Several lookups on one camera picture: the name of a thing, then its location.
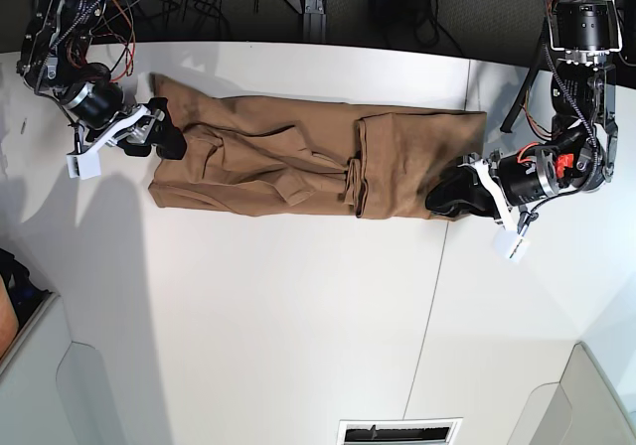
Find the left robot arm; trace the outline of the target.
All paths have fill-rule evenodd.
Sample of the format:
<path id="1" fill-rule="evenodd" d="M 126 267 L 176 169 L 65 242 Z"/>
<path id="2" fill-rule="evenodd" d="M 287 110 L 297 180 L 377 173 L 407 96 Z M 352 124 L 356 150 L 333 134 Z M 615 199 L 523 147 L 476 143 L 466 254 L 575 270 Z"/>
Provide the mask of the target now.
<path id="1" fill-rule="evenodd" d="M 623 46 L 616 0 L 544 0 L 533 61 L 500 130 L 524 115 L 536 141 L 508 156 L 453 161 L 426 207 L 449 219 L 491 218 L 524 235 L 544 204 L 611 182 L 618 127 L 615 65 Z"/>

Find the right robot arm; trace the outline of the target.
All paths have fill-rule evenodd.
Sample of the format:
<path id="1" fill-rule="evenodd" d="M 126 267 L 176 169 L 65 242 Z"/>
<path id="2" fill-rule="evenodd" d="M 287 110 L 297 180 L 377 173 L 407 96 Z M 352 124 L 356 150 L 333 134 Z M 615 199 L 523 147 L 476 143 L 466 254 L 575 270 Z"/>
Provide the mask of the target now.
<path id="1" fill-rule="evenodd" d="M 108 9 L 115 9 L 125 26 L 133 29 L 129 11 L 117 0 L 37 0 L 37 4 L 17 73 L 34 95 L 50 100 L 69 121 L 74 131 L 72 160 L 102 146 L 117 147 L 131 157 L 156 153 L 165 160 L 182 159 L 187 142 L 172 122 L 167 98 L 134 103 L 119 84 L 133 73 L 135 34 L 106 33 L 123 46 L 121 74 L 87 57 L 100 29 L 110 26 Z"/>

